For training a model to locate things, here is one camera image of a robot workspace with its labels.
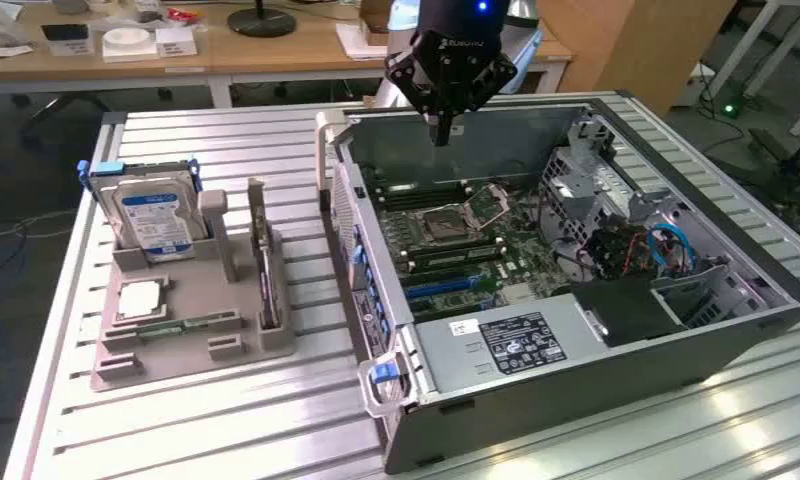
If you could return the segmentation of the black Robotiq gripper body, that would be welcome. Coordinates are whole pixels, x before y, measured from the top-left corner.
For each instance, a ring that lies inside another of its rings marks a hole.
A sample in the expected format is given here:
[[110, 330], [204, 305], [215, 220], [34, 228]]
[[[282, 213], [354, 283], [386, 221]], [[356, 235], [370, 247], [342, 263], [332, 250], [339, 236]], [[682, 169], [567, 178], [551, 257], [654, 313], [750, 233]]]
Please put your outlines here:
[[413, 41], [414, 57], [426, 67], [486, 66], [502, 51], [501, 33], [509, 1], [423, 1]]

